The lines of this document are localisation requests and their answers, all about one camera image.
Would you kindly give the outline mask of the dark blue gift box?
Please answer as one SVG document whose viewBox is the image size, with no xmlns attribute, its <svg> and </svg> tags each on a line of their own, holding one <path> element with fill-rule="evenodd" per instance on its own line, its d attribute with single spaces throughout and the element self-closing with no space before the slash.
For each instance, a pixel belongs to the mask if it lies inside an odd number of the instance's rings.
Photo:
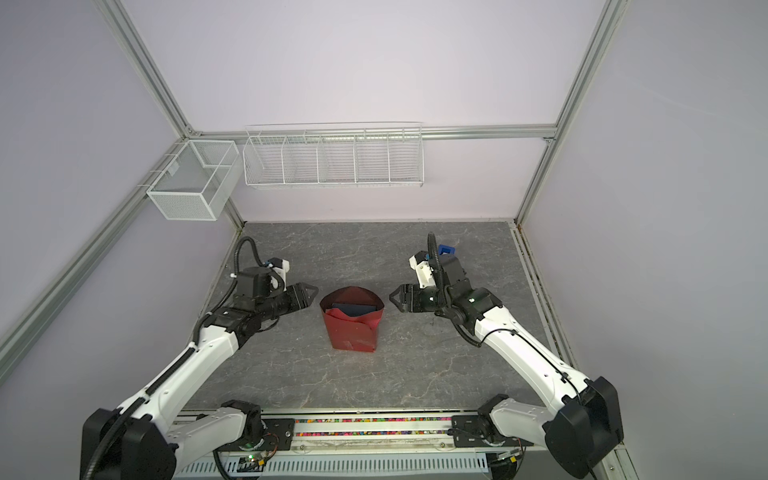
<svg viewBox="0 0 768 480">
<path fill-rule="evenodd" d="M 329 311 L 331 310 L 337 310 L 347 317 L 360 317 L 375 312 L 377 308 L 374 305 L 334 303 Z"/>
</svg>

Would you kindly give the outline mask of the dark red wrapping paper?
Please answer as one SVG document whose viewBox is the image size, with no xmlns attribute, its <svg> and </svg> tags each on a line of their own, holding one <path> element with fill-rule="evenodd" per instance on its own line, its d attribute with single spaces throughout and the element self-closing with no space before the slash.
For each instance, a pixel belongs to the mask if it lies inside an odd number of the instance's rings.
<svg viewBox="0 0 768 480">
<path fill-rule="evenodd" d="M 360 317 L 347 317 L 331 310 L 334 303 L 374 305 L 377 310 Z M 378 327 L 384 314 L 384 303 L 371 290 L 349 286 L 337 289 L 320 301 L 323 321 L 334 349 L 373 353 L 377 349 Z"/>
</svg>

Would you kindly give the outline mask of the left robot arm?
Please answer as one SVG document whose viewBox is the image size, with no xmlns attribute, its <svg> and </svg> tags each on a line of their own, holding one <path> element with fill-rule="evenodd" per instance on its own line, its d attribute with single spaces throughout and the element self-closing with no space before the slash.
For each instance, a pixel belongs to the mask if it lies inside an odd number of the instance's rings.
<svg viewBox="0 0 768 480">
<path fill-rule="evenodd" d="M 185 427 L 174 420 L 205 381 L 253 336 L 310 307 L 319 290 L 290 284 L 285 259 L 257 258 L 244 268 L 241 237 L 222 298 L 195 323 L 185 349 L 153 380 L 118 407 L 98 409 L 83 425 L 79 475 L 83 479 L 170 479 L 200 457 L 228 444 L 260 446 L 267 434 L 260 406 L 230 400 Z"/>
</svg>

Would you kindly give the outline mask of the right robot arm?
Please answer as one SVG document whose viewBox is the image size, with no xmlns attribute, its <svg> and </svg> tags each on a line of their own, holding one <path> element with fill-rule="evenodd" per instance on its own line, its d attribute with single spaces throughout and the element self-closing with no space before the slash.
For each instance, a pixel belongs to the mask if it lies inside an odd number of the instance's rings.
<svg viewBox="0 0 768 480">
<path fill-rule="evenodd" d="M 490 347 L 534 390 L 542 404 L 499 395 L 478 409 L 485 441 L 506 438 L 547 448 L 569 475 L 583 479 L 624 440 L 618 391 L 604 377 L 589 378 L 535 339 L 490 290 L 471 285 L 459 259 L 439 251 L 435 235 L 409 264 L 414 284 L 390 295 L 403 313 L 432 313 L 451 322 L 476 348 Z"/>
</svg>

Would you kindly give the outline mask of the blue tape dispenser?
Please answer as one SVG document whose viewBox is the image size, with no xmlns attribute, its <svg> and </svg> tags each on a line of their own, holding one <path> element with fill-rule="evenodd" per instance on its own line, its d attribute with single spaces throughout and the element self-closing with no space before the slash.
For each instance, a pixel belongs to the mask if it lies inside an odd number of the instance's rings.
<svg viewBox="0 0 768 480">
<path fill-rule="evenodd" d="M 454 255 L 456 253 L 456 248 L 453 246 L 445 245 L 445 244 L 439 244 L 438 245 L 438 254 L 439 255 Z"/>
</svg>

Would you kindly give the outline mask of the small white mesh basket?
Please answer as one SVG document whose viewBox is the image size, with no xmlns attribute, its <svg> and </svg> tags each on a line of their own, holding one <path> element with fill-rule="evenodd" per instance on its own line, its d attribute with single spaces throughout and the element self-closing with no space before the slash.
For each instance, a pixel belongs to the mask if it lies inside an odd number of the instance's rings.
<svg viewBox="0 0 768 480">
<path fill-rule="evenodd" d="M 171 156 L 147 194 L 168 220 L 216 221 L 243 169 L 235 142 L 188 140 Z"/>
</svg>

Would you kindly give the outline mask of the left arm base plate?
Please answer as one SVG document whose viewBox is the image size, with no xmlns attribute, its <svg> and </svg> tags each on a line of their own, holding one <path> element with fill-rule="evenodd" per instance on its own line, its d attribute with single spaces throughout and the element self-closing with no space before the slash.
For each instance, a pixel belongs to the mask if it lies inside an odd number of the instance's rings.
<svg viewBox="0 0 768 480">
<path fill-rule="evenodd" d="M 221 452 L 288 451 L 294 438 L 294 418 L 267 418 L 262 420 L 260 437 L 242 437 L 220 447 Z"/>
</svg>

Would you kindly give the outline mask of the aluminium front rail frame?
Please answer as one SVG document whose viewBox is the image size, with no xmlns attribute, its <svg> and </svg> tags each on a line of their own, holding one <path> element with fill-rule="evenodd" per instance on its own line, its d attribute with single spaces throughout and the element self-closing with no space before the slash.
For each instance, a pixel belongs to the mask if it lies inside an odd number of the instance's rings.
<svg viewBox="0 0 768 480">
<path fill-rule="evenodd" d="M 312 442 L 336 443 L 398 442 L 407 439 L 419 442 L 425 437 L 434 441 L 453 441 L 448 434 L 451 417 L 446 413 L 428 413 L 424 416 L 395 414 L 392 417 L 295 418 L 292 444 L 304 438 Z"/>
</svg>

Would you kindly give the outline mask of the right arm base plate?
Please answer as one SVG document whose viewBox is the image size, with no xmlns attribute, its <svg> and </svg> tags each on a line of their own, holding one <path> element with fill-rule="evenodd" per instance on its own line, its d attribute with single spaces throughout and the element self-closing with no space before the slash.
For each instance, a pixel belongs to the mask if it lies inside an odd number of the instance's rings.
<svg viewBox="0 0 768 480">
<path fill-rule="evenodd" d="M 476 414 L 453 415 L 448 434 L 458 448 L 532 446 L 524 439 L 503 436 L 486 417 Z"/>
</svg>

